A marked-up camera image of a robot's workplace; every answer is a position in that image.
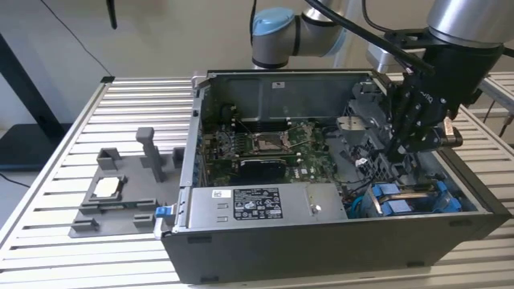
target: open computer chassis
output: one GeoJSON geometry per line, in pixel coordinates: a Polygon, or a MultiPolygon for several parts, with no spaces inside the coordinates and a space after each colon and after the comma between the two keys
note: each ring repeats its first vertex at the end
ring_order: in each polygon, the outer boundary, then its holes
{"type": "Polygon", "coordinates": [[[195,90],[175,219],[183,282],[430,266],[510,213],[450,149],[388,163],[370,70],[210,71],[195,90]]]}

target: slotted metal table surface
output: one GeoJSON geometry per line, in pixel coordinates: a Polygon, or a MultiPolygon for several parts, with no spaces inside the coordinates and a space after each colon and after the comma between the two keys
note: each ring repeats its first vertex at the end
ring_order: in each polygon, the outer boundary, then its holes
{"type": "MultiPolygon", "coordinates": [[[[0,249],[0,288],[188,287],[180,283],[163,245],[152,234],[72,239],[68,231],[96,171],[99,149],[115,146],[123,155],[141,155],[141,146],[133,140],[139,126],[155,128],[155,143],[162,152],[184,146],[191,104],[190,78],[116,78],[112,84],[100,85],[1,229],[0,237],[7,238],[0,249]]],[[[467,110],[462,110],[454,125],[465,136],[457,153],[514,213],[513,149],[467,110]]],[[[243,286],[513,288],[514,220],[485,240],[461,244],[431,268],[195,288],[243,286]]]]}

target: sticker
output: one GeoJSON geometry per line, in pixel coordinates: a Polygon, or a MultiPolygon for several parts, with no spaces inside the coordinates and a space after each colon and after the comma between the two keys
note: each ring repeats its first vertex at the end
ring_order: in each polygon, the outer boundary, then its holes
{"type": "Polygon", "coordinates": [[[238,221],[282,219],[283,216],[282,216],[282,203],[280,203],[279,189],[278,188],[235,189],[234,190],[234,218],[238,221]]]}
{"type": "Polygon", "coordinates": [[[232,190],[212,190],[212,197],[232,197],[232,190]]]}

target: blue latch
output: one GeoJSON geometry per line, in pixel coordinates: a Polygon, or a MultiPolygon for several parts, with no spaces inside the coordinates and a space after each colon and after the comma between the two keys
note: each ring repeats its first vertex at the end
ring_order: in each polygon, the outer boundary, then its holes
{"type": "Polygon", "coordinates": [[[172,215],[171,207],[158,207],[155,209],[155,217],[156,218],[166,218],[172,215]]]}

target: gray floor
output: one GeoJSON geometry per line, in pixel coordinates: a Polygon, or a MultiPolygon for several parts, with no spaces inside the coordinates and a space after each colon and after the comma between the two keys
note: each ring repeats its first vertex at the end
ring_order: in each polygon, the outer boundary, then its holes
{"type": "MultiPolygon", "coordinates": [[[[1,172],[9,179],[23,184],[31,185],[39,172],[1,172]]],[[[19,201],[27,193],[28,188],[8,182],[0,177],[0,227],[9,218],[19,201]]]]}

